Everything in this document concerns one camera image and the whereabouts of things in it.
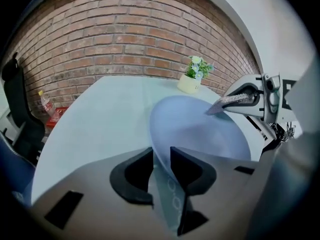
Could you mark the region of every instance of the brick wall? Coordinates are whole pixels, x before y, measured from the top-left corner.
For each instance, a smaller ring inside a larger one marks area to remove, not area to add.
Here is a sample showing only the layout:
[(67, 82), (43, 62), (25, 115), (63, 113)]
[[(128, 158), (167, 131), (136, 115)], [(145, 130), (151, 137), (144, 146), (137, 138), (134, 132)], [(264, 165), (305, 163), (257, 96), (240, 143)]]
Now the brick wall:
[(5, 60), (14, 52), (40, 118), (39, 90), (57, 107), (70, 106), (103, 76), (179, 79), (190, 55), (214, 65), (202, 84), (218, 94), (242, 75), (259, 73), (243, 36), (208, 0), (46, 0), (21, 26)]

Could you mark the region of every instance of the office chair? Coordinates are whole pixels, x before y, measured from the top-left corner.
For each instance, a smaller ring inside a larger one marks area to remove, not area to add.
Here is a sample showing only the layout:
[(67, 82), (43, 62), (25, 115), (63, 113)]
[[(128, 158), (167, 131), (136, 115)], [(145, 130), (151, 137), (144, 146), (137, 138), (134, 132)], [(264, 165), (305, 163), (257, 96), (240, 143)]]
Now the office chair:
[(28, 106), (23, 68), (18, 66), (17, 53), (5, 64), (2, 70), (4, 93), (9, 104), (14, 123), (19, 129), (19, 136), (13, 142), (14, 150), (32, 163), (44, 147), (44, 124), (34, 117)]

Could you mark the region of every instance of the plastic bottle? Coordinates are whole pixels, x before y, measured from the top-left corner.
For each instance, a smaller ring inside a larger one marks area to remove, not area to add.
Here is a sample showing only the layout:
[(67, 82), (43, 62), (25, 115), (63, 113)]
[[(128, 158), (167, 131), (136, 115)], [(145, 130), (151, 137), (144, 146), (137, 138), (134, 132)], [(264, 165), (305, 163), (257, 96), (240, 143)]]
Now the plastic bottle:
[(52, 104), (50, 99), (44, 95), (43, 90), (39, 91), (39, 95), (41, 97), (41, 104), (44, 110), (49, 114), (53, 121), (57, 122), (59, 120), (59, 114), (56, 111), (55, 106)]

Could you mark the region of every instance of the blue plate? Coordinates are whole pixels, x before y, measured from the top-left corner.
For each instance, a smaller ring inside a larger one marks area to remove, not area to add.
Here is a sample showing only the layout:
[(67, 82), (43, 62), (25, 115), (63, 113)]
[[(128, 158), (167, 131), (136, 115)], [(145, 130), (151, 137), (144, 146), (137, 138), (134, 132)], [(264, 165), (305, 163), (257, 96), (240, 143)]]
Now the blue plate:
[(189, 96), (170, 96), (153, 108), (149, 127), (152, 148), (174, 179), (170, 147), (210, 155), (251, 160), (248, 142), (237, 124), (224, 112), (205, 115), (211, 104)]

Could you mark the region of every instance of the blue cloth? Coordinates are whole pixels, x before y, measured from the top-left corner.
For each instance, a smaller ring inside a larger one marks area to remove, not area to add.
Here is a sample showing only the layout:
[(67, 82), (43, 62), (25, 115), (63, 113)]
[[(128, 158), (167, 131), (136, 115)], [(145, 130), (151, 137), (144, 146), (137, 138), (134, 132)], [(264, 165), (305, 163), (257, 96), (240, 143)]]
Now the blue cloth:
[(0, 132), (0, 169), (11, 187), (12, 194), (26, 206), (31, 205), (31, 189), (36, 168), (15, 153)]

